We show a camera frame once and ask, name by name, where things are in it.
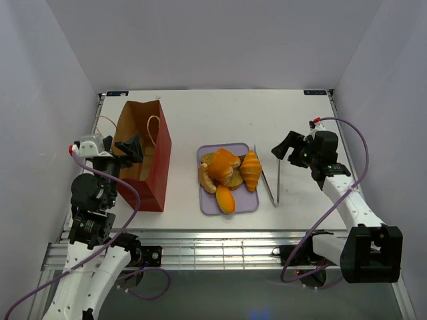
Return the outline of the red paper bag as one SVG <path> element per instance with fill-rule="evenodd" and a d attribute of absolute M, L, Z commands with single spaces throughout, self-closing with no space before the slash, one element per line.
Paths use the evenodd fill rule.
<path fill-rule="evenodd" d="M 158 100 L 126 101 L 122 106 L 101 109 L 99 129 L 112 135 L 114 142 L 125 142 L 136 133 L 143 151 L 143 162 L 122 169 L 119 177 L 139 193 L 140 211 L 162 212 L 165 207 L 171 137 Z"/>

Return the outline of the striped orange croissant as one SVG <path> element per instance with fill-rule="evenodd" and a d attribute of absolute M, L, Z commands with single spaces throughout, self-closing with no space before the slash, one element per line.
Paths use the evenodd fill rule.
<path fill-rule="evenodd" d="M 258 156 L 250 150 L 240 165 L 240 173 L 249 192 L 255 192 L 262 174 L 262 165 Z"/>

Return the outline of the metal kitchen tongs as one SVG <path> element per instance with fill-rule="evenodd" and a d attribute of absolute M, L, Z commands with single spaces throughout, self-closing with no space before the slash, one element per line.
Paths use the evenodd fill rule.
<path fill-rule="evenodd" d="M 277 160 L 277 184 L 276 184 L 276 194 L 274 195 L 272 193 L 272 189 L 270 187 L 270 184 L 268 183 L 268 179 L 264 173 L 264 170 L 261 171 L 261 178 L 262 181 L 264 182 L 264 185 L 266 186 L 266 190 L 268 192 L 268 196 L 270 198 L 270 201 L 273 205 L 273 207 L 277 208 L 278 205 L 280 204 L 280 178 L 281 178 L 281 163 L 282 161 L 280 159 Z"/>

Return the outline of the brown seeded bread slice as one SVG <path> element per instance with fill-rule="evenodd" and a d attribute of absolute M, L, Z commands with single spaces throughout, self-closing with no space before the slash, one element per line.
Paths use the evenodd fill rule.
<path fill-rule="evenodd" d="M 235 169 L 233 175 L 230 177 L 230 180 L 225 184 L 225 186 L 230 190 L 236 190 L 244 182 L 243 177 L 241 176 L 240 170 Z"/>

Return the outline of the large orange bread loaf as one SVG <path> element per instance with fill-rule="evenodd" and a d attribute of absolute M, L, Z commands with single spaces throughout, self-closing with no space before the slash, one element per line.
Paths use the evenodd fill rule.
<path fill-rule="evenodd" d="M 232 152 L 220 148 L 216 151 L 208 165 L 207 175 L 220 182 L 222 185 L 227 185 L 234 170 L 240 166 L 240 158 L 235 156 Z"/>

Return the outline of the pale curved bread roll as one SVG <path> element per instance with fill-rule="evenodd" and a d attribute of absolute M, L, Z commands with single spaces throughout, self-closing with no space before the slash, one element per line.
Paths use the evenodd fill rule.
<path fill-rule="evenodd" d="M 204 188 L 206 192 L 209 194 L 215 194 L 217 191 L 216 186 L 214 185 L 214 182 L 211 180 L 211 178 L 207 174 L 208 165 L 207 163 L 202 163 L 198 168 L 198 179 L 200 185 Z"/>

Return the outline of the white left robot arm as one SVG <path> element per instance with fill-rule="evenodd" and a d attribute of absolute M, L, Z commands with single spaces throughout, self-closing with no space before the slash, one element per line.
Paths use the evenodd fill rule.
<path fill-rule="evenodd" d="M 117 187 L 138 192 L 119 178 L 120 171 L 142 163 L 139 134 L 113 141 L 99 134 L 81 137 L 69 153 L 85 169 L 71 184 L 72 226 L 67 256 L 53 300 L 44 319 L 96 319 L 118 276 L 137 265 L 137 238 L 120 231 L 111 236 Z"/>

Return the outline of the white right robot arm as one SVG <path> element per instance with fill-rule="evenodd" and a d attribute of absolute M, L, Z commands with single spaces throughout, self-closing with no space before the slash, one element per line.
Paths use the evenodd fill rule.
<path fill-rule="evenodd" d="M 325 130 L 308 136 L 291 131 L 272 153 L 282 160 L 288 149 L 293 150 L 288 157 L 292 165 L 311 170 L 312 179 L 333 203 L 330 211 L 340 214 L 348 236 L 341 239 L 327 231 L 317 232 L 316 223 L 295 246 L 284 267 L 301 252 L 310 265 L 323 258 L 337 265 L 348 283 L 397 282 L 403 234 L 377 217 L 357 192 L 350 171 L 338 162 L 338 136 Z"/>

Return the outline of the right blue corner label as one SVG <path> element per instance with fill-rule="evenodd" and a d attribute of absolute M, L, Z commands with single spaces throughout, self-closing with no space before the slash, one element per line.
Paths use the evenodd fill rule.
<path fill-rule="evenodd" d="M 327 95 L 326 90 L 304 90 L 304 95 Z"/>

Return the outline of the blue corner label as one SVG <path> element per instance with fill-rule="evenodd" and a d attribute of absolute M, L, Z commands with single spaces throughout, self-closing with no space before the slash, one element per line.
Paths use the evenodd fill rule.
<path fill-rule="evenodd" d="M 106 93 L 107 97 L 127 97 L 129 95 L 129 91 L 108 91 Z"/>
<path fill-rule="evenodd" d="M 326 90 L 304 90 L 304 95 L 327 95 Z"/>

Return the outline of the left blue corner label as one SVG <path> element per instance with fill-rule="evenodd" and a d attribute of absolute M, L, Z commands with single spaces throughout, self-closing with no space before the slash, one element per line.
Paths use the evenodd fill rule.
<path fill-rule="evenodd" d="M 107 97 L 127 97 L 129 95 L 129 91 L 108 91 L 106 93 Z"/>

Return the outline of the lilac plastic tray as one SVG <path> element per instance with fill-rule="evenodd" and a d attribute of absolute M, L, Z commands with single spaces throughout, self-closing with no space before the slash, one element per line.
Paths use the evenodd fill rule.
<path fill-rule="evenodd" d="M 214 145 L 202 145 L 197 150 L 197 161 L 201 162 L 201 157 L 207 153 L 216 152 L 218 149 L 223 148 L 236 156 L 246 155 L 250 147 L 245 143 L 225 143 Z M 240 186 L 236 190 L 231 191 L 236 203 L 236 210 L 234 213 L 250 213 L 258 209 L 260 201 L 258 192 L 250 192 L 246 186 Z M 209 194 L 204 188 L 199 186 L 199 203 L 200 208 L 206 215 L 221 215 L 223 212 L 218 206 L 216 196 Z"/>

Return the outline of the small orange oval bun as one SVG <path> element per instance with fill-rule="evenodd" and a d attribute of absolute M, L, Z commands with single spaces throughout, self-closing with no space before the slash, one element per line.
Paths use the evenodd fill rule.
<path fill-rule="evenodd" d="M 224 185 L 218 185 L 216 190 L 216 201 L 220 210 L 231 215 L 236 210 L 236 202 L 232 192 Z"/>

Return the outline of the aluminium table frame rail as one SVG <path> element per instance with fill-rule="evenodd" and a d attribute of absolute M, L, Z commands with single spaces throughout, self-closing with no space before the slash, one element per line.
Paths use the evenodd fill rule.
<path fill-rule="evenodd" d="M 131 230 L 143 245 L 163 248 L 171 271 L 278 270 L 280 245 L 296 245 L 303 231 Z"/>

